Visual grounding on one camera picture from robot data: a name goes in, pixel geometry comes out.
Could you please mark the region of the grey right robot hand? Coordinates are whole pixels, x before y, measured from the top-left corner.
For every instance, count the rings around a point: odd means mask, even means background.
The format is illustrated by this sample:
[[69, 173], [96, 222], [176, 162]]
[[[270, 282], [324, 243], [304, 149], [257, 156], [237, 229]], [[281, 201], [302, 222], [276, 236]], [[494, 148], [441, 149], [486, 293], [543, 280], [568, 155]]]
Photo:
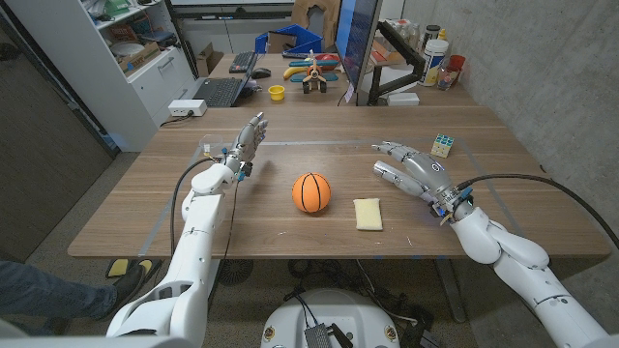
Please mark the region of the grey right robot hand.
[[373, 165], [373, 173], [424, 200], [436, 218], [458, 221], [474, 212], [471, 197], [464, 196], [461, 188], [456, 188], [445, 168], [430, 155], [392, 141], [373, 144], [371, 148], [401, 162], [407, 170], [400, 171], [378, 160]]

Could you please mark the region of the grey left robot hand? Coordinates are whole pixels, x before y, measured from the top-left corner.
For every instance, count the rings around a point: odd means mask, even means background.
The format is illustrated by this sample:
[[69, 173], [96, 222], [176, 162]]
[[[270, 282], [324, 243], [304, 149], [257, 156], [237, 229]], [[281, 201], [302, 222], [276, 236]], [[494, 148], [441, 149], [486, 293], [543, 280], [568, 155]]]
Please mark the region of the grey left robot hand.
[[253, 160], [257, 147], [265, 138], [267, 126], [268, 121], [264, 119], [264, 113], [258, 112], [241, 128], [224, 160], [224, 164], [234, 173], [239, 172], [242, 163]]

